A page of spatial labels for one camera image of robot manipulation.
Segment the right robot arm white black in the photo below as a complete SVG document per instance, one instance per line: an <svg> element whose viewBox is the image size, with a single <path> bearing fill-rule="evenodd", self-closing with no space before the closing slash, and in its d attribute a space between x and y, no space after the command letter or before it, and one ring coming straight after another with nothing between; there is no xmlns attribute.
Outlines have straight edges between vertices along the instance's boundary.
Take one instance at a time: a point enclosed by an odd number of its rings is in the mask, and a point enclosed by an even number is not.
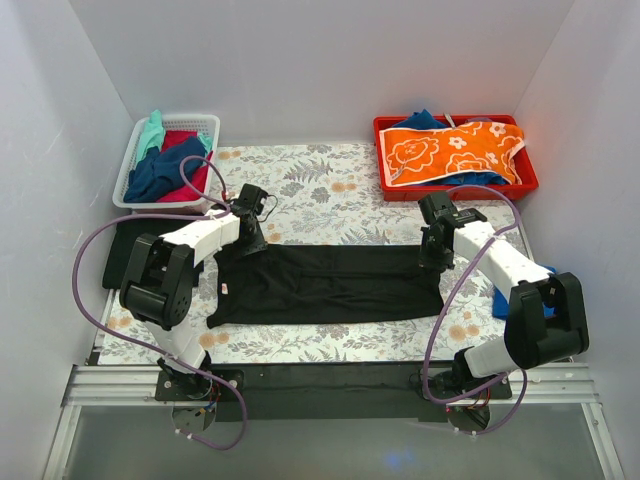
<svg viewBox="0 0 640 480"><path fill-rule="evenodd" d="M458 209L448 192L418 203L425 225L419 260L424 267L451 269L468 260L507 301L501 337L457 352L450 370L423 378L428 398L451 392L475 397L514 370L528 370L588 350L590 338L582 285L569 273L555 273L519 252L475 208Z"/></svg>

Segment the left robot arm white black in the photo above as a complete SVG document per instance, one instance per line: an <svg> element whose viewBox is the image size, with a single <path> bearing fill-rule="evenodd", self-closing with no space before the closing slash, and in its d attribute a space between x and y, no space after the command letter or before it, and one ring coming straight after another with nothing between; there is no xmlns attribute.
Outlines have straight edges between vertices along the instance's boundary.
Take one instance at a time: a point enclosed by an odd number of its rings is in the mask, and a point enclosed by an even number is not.
<svg viewBox="0 0 640 480"><path fill-rule="evenodd" d="M144 323L163 350L159 365L188 398L200 400L212 390L213 377L204 369L210 357L186 319L192 301L196 267L223 252L235 260L267 249L259 216L269 194L245 184L231 201L230 213L214 211L176 231L139 236L120 288L120 304Z"/></svg>

